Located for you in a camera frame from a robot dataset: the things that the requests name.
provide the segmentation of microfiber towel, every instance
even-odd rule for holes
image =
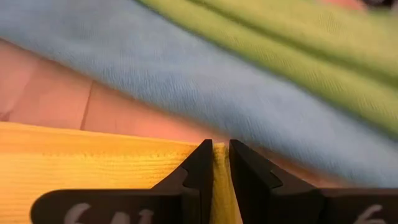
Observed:
[[[370,187],[398,142],[130,0],[2,0],[0,38],[171,113]]]
[[[395,18],[308,0],[140,0],[398,135]]]
[[[30,207],[58,189],[149,189],[197,145],[0,122],[0,223],[28,224]],[[213,144],[210,223],[236,223],[228,150]]]

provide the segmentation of white printed number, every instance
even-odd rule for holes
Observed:
[[[382,219],[370,219],[373,213],[381,211],[383,207],[381,205],[372,205],[365,210],[362,214],[358,216],[358,219],[354,224],[387,224]]]
[[[78,223],[77,220],[81,217],[81,215],[90,208],[91,206],[87,203],[80,203],[73,206],[63,220],[64,224],[83,224]],[[148,209],[143,209],[139,212],[141,219],[138,224],[151,224],[152,216],[154,212]],[[130,224],[130,216],[124,212],[116,212],[112,218],[110,224]]]

